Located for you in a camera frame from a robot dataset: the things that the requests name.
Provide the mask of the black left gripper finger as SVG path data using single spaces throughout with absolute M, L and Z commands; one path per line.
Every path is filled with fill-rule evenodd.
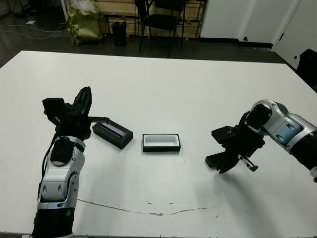
M 89 87 L 82 88 L 74 99 L 74 113 L 77 116 L 87 116 L 89 113 Z
M 84 88 L 83 92 L 83 115 L 88 116 L 92 105 L 92 92 L 89 86 Z

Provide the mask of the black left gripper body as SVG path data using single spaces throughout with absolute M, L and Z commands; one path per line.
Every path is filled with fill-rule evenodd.
M 59 119 L 60 124 L 56 130 L 61 136 L 73 136 L 81 140 L 87 140 L 91 136 L 91 124 L 106 123 L 109 124 L 108 117 L 90 117 L 89 111 L 92 103 L 65 104 L 66 112 L 64 118 Z

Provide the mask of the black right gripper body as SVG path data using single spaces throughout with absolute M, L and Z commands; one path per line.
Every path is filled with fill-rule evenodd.
M 250 161 L 256 150 L 264 146 L 264 136 L 257 134 L 247 126 L 226 126 L 226 138 L 221 143 L 223 148 L 232 150 L 232 158 L 237 157 L 252 172 L 258 169 Z

